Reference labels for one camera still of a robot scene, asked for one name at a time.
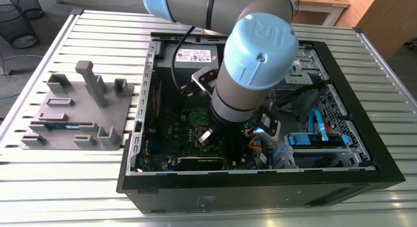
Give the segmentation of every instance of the wire mesh trash bin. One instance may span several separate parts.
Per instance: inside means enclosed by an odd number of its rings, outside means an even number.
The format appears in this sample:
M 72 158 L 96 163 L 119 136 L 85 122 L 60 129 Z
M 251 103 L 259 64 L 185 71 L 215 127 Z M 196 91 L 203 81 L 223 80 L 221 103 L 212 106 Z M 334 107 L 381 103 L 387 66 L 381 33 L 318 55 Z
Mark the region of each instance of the wire mesh trash bin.
M 10 0 L 12 4 L 20 6 L 24 9 L 25 17 L 36 19 L 44 15 L 40 4 L 37 0 Z
M 20 6 L 0 5 L 0 35 L 17 49 L 36 44 L 37 36 Z

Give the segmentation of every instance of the floor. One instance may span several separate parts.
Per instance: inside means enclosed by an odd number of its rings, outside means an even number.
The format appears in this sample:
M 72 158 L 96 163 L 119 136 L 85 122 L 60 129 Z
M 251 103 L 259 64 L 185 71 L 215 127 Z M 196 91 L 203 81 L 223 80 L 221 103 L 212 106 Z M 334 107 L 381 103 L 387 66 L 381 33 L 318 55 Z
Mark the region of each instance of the floor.
M 147 12 L 140 0 L 64 0 L 62 4 L 54 3 L 54 0 L 38 0 L 38 2 L 45 14 L 42 18 L 30 21 L 38 36 L 38 43 L 32 48 L 17 50 L 0 37 L 0 53 L 4 58 L 21 54 L 42 56 L 73 8 L 135 13 Z M 0 0 L 0 4 L 9 4 L 9 1 Z M 0 118 L 5 117 L 16 100 L 16 97 L 6 99 L 1 99 L 1 97 L 20 93 L 38 61 L 40 58 L 22 57 L 5 62 L 5 71 L 13 69 L 17 72 L 12 78 L 0 76 Z M 413 72 L 413 70 L 417 70 L 417 51 L 409 51 L 403 46 L 389 60 L 389 65 L 414 98 L 417 98 L 417 73 Z

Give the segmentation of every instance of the green circuit board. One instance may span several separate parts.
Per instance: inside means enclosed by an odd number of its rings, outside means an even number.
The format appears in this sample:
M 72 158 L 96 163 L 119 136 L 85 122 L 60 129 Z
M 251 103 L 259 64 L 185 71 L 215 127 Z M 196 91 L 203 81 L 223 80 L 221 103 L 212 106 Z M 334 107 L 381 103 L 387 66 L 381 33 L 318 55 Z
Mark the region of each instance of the green circuit board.
M 167 109 L 163 117 L 159 117 L 147 133 L 147 145 L 144 156 L 145 171 L 172 171 L 177 158 L 220 158 L 221 170 L 255 169 L 255 154 L 247 150 L 250 139 L 239 138 L 232 149 L 242 149 L 242 158 L 236 161 L 227 160 L 230 138 L 219 137 L 217 141 L 201 147 L 195 135 L 203 134 L 208 124 L 207 109 L 201 107 L 181 110 Z

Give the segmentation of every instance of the power supply label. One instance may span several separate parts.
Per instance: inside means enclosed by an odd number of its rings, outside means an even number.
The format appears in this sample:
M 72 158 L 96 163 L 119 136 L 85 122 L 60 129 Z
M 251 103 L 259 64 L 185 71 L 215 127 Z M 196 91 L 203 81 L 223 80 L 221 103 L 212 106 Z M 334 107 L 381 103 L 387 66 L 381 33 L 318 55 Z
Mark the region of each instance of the power supply label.
M 209 50 L 179 49 L 176 53 L 176 62 L 211 62 Z

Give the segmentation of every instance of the aluminum extrusion table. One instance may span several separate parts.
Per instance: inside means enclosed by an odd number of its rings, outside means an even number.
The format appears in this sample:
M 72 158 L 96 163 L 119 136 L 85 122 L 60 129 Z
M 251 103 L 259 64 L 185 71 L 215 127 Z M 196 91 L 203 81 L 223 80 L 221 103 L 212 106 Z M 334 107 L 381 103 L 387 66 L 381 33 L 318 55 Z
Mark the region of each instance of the aluminum extrusion table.
M 135 84 L 133 117 L 149 32 L 184 33 L 188 26 L 151 15 L 84 11 L 70 15 L 0 126 L 0 225 L 105 226 L 415 226 L 417 103 L 366 37 L 350 28 L 294 25 L 300 40 L 324 41 L 362 102 L 406 182 L 335 206 L 143 215 L 115 192 L 117 151 L 21 150 L 50 73 L 74 73 L 78 60 L 95 63 L 104 81 Z M 125 134 L 132 130 L 127 118 Z

